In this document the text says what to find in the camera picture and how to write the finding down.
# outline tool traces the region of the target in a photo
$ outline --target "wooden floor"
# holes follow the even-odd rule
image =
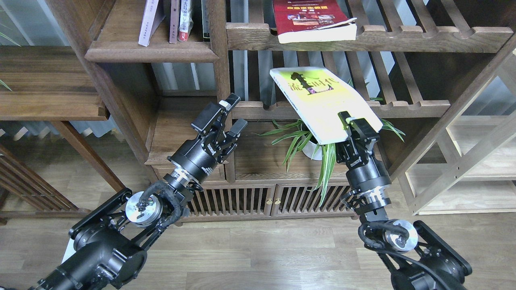
[[[113,135],[88,141],[133,191],[147,186],[125,142]],[[0,142],[78,206],[94,208],[114,194],[63,140]],[[397,181],[388,193],[389,217],[425,221],[471,263],[468,289],[516,289],[516,213],[412,217]],[[28,209],[12,198],[8,207]],[[0,285],[26,289],[50,273],[76,222],[11,219],[0,227]],[[163,234],[123,289],[391,289],[387,269],[362,247],[358,225],[350,218],[185,223]]]

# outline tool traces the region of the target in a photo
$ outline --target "cabinet door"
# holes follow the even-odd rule
[[[243,220],[270,216],[275,186],[211,186],[196,191],[184,221]]]
[[[320,203],[320,188],[312,190],[314,184],[278,184],[274,195],[271,216],[274,217],[310,217],[310,216],[353,216],[340,202],[342,194],[347,192],[347,183],[330,183],[326,198]]]

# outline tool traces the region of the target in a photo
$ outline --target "potted plant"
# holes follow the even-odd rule
[[[405,135],[405,133],[395,128],[391,122],[384,119],[381,119],[381,121],[383,123],[382,130],[393,131],[404,142],[402,135]],[[271,142],[271,144],[274,145],[283,140],[290,138],[292,139],[291,144],[288,147],[287,153],[285,154],[285,159],[283,160],[283,164],[286,165],[287,172],[290,168],[292,159],[299,151],[302,151],[310,159],[321,161],[321,169],[319,172],[317,185],[312,190],[316,190],[321,187],[321,199],[319,202],[319,206],[322,206],[323,201],[326,197],[328,182],[330,180],[331,174],[333,173],[333,168],[336,163],[335,143],[325,145],[318,144],[317,140],[315,140],[312,133],[308,130],[303,121],[300,119],[286,125],[280,125],[275,120],[273,120],[272,123],[274,124],[276,129],[259,135],[268,136],[282,133],[284,131],[291,131],[294,128],[296,129],[294,132],[284,134]]]

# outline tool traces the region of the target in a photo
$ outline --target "book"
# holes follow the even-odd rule
[[[170,2],[170,37],[169,43],[178,42],[179,30],[179,4],[181,0],[171,0]]]
[[[270,70],[299,117],[321,145],[345,141],[348,133],[338,113],[364,118],[379,132],[382,122],[360,94],[325,68],[297,67]]]
[[[193,26],[192,21],[192,1],[191,0],[181,0],[181,9],[180,9],[180,17],[179,17],[179,41],[187,41],[188,36],[190,35],[190,30]]]
[[[145,10],[143,11],[143,19],[141,20],[138,44],[149,46],[151,36],[154,34],[163,19],[165,19],[163,0],[147,0],[145,3]]]
[[[207,0],[201,0],[201,10],[202,10],[202,40],[209,41],[209,19],[208,19],[208,9],[206,6]]]
[[[349,19],[335,0],[274,0],[280,43],[355,40],[356,18]]]

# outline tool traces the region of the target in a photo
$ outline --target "book spine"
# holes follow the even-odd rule
[[[209,41],[209,19],[208,19],[208,10],[207,10],[207,6],[206,6],[206,1],[207,0],[201,0],[203,41]]]
[[[179,41],[187,41],[191,29],[191,0],[181,0],[181,17],[179,19]]]
[[[143,19],[141,21],[140,36],[138,38],[138,44],[143,46],[149,46],[149,42],[152,36],[152,25],[154,24],[154,18],[156,17],[156,11],[159,4],[159,0],[147,0],[145,3],[145,10],[143,11]]]
[[[169,43],[178,42],[179,2],[180,0],[172,0],[170,5],[170,38],[168,41]]]

